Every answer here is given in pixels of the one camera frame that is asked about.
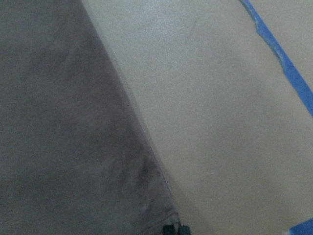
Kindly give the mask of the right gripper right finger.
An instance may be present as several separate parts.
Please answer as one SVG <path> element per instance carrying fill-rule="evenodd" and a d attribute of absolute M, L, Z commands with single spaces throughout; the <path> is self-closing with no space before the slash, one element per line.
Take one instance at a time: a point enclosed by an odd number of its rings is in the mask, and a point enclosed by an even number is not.
<path fill-rule="evenodd" d="M 179 226 L 178 235 L 190 235 L 190 227 L 185 225 Z"/>

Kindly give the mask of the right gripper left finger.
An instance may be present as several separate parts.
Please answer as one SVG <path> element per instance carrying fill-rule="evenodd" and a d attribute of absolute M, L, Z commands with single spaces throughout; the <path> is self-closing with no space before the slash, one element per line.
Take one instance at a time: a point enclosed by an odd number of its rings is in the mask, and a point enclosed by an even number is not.
<path fill-rule="evenodd" d="M 176 235 L 176 228 L 174 225 L 164 225 L 163 235 Z"/>

